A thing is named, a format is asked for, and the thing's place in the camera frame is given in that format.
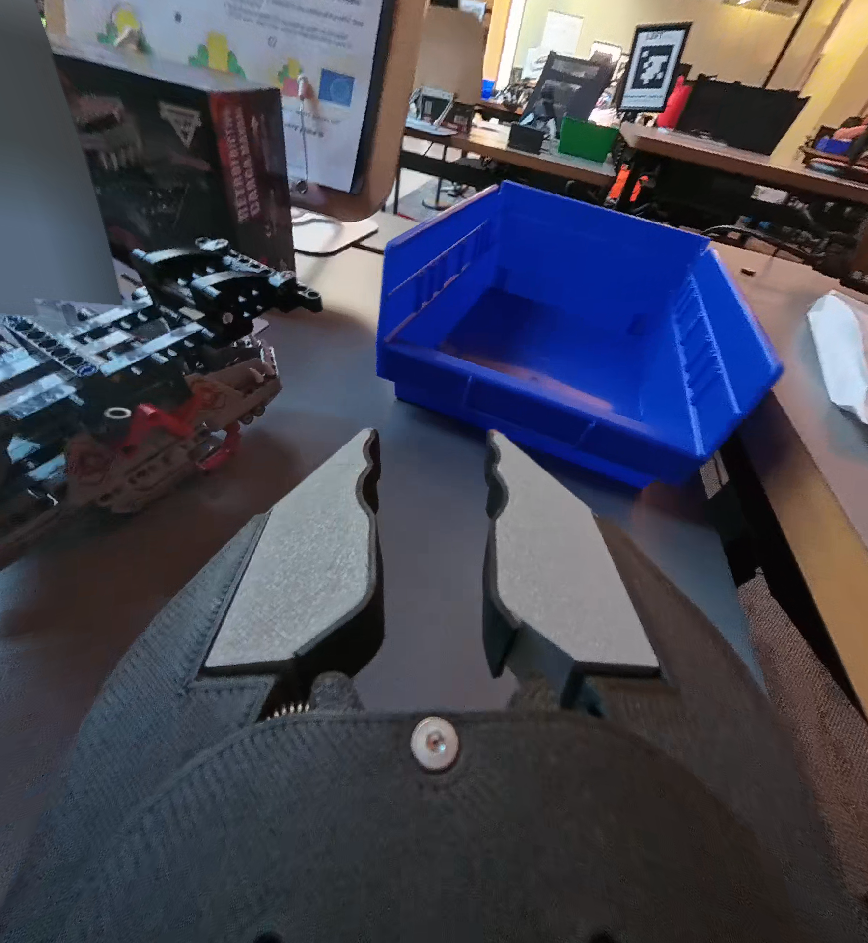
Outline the black grey lego truck model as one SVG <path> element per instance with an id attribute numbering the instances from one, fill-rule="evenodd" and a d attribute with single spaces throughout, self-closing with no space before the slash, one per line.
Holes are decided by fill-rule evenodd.
<path id="1" fill-rule="evenodd" d="M 0 546 L 99 509 L 137 513 L 228 461 L 282 390 L 255 330 L 322 295 L 226 240 L 135 250 L 118 305 L 0 315 Z"/>

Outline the small green bin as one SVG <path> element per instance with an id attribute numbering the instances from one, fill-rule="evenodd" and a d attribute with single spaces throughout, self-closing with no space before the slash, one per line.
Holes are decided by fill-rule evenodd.
<path id="1" fill-rule="evenodd" d="M 558 131 L 558 154 L 605 163 L 615 146 L 618 126 L 605 126 L 565 116 Z"/>

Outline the blue plastic bin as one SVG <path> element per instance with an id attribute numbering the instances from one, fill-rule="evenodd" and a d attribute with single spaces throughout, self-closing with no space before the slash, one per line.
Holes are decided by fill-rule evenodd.
<path id="1" fill-rule="evenodd" d="M 708 238 L 510 182 L 387 244 L 376 366 L 637 489 L 685 484 L 783 372 Z"/>

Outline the printed instruction sheet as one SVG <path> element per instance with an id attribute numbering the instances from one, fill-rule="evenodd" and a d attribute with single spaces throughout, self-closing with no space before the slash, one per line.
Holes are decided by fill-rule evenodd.
<path id="1" fill-rule="evenodd" d="M 358 193 L 389 2 L 66 1 L 66 36 L 276 88 L 291 180 Z"/>

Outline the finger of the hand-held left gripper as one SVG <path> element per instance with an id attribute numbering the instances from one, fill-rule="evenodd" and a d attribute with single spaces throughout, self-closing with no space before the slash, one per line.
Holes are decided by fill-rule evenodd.
<path id="1" fill-rule="evenodd" d="M 28 525 L 0 539 L 0 572 L 23 557 L 43 538 L 49 536 L 63 518 L 63 511 L 49 510 Z"/>

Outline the black monitor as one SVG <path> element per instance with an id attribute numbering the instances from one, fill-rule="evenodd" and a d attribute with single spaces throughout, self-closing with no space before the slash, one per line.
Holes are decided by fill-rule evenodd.
<path id="1" fill-rule="evenodd" d="M 699 75 L 675 129 L 770 157 L 808 101 L 795 90 L 751 87 Z"/>

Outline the white stand base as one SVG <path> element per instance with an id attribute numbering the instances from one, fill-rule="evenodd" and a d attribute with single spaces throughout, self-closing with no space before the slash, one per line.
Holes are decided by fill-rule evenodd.
<path id="1" fill-rule="evenodd" d="M 379 230 L 373 219 L 341 222 L 321 213 L 293 207 L 290 210 L 294 250 L 306 256 L 332 256 L 353 247 Z"/>

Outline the black white marker sign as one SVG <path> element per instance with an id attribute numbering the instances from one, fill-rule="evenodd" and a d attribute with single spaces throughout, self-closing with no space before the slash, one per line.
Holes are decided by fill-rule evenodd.
<path id="1" fill-rule="evenodd" d="M 619 114 L 665 111 L 692 22 L 639 25 L 616 93 Z"/>

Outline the dark tilted screen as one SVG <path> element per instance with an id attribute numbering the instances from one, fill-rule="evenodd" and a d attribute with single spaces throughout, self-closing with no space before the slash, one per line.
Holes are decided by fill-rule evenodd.
<path id="1" fill-rule="evenodd" d="M 615 68 L 606 53 L 595 53 L 589 60 L 549 53 L 520 121 L 509 130 L 507 147 L 538 155 L 546 142 L 557 146 L 567 118 L 586 121 L 590 117 Z"/>

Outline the wooden edged table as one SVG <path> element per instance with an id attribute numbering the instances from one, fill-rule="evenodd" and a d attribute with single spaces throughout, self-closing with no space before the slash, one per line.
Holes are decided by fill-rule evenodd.
<path id="1" fill-rule="evenodd" d="M 802 165 L 787 166 L 769 157 L 731 148 L 677 131 L 622 122 L 619 134 L 634 152 L 650 158 L 672 160 L 690 166 L 745 177 L 756 185 L 791 194 L 807 194 L 833 201 L 868 206 L 868 184 L 811 171 Z"/>
<path id="2" fill-rule="evenodd" d="M 782 258 L 712 248 L 783 364 L 732 440 L 730 469 L 766 500 L 810 597 L 815 641 L 868 723 L 868 426 L 831 401 L 807 318 L 840 286 Z"/>
<path id="3" fill-rule="evenodd" d="M 595 162 L 542 150 L 538 154 L 511 148 L 506 126 L 475 126 L 468 135 L 439 133 L 437 130 L 407 126 L 403 129 L 399 168 L 448 179 L 457 168 L 450 160 L 451 151 L 460 155 L 487 159 L 518 171 L 541 173 L 564 181 L 604 188 L 609 191 L 616 183 L 618 171 L 610 159 Z"/>

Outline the black toy set box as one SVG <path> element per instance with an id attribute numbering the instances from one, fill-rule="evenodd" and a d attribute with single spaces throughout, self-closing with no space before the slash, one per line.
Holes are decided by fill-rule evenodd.
<path id="1" fill-rule="evenodd" d="M 52 53 L 114 256 L 224 239 L 295 269 L 276 88 L 106 46 Z"/>

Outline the white crumpled paper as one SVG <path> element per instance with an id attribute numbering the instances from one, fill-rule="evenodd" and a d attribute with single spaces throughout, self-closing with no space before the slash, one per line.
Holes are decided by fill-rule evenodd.
<path id="1" fill-rule="evenodd" d="M 833 290 L 806 318 L 830 401 L 868 426 L 868 304 Z"/>

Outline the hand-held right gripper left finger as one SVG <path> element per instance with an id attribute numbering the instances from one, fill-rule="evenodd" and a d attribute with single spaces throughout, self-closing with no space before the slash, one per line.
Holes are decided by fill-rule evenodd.
<path id="1" fill-rule="evenodd" d="M 354 677 L 384 639 L 380 440 L 363 429 L 269 511 L 204 659 L 211 674 Z"/>

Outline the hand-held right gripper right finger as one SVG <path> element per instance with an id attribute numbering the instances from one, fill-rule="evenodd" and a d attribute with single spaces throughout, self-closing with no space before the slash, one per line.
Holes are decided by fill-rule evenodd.
<path id="1" fill-rule="evenodd" d="M 592 510 L 487 433 L 483 640 L 491 675 L 652 678 L 660 663 Z"/>

